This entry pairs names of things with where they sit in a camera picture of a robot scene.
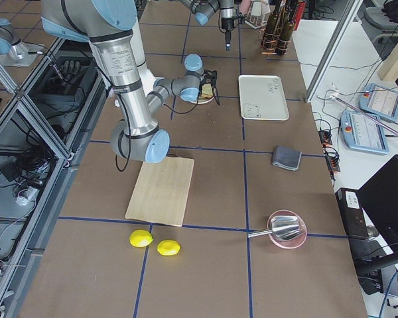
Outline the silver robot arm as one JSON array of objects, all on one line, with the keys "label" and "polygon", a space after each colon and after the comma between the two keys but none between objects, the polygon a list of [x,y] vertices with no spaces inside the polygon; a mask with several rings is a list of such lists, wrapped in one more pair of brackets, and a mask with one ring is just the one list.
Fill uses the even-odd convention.
[{"label": "silver robot arm", "polygon": [[218,28],[225,38],[226,51],[231,50],[232,31],[244,21],[245,15],[240,9],[236,9],[235,5],[240,4],[239,1],[232,0],[208,0],[180,1],[194,15],[196,21],[204,26],[209,20],[218,14]]},{"label": "silver robot arm", "polygon": [[153,113],[170,96],[197,100],[205,77],[201,57],[187,55],[182,78],[155,78],[146,93],[140,71],[147,67],[134,1],[42,1],[41,8],[43,29],[48,34],[91,46],[106,84],[116,94],[123,120],[112,132],[113,151],[126,159],[162,161],[170,137],[160,129]]}]

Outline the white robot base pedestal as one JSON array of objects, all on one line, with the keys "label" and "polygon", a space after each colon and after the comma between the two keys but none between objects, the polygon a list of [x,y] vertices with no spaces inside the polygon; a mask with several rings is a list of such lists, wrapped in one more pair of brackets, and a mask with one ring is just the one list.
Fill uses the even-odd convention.
[{"label": "white robot base pedestal", "polygon": [[147,68],[134,1],[109,1],[109,54],[107,72],[118,104],[130,112],[154,114],[168,97],[166,90],[153,85],[155,77]]}]

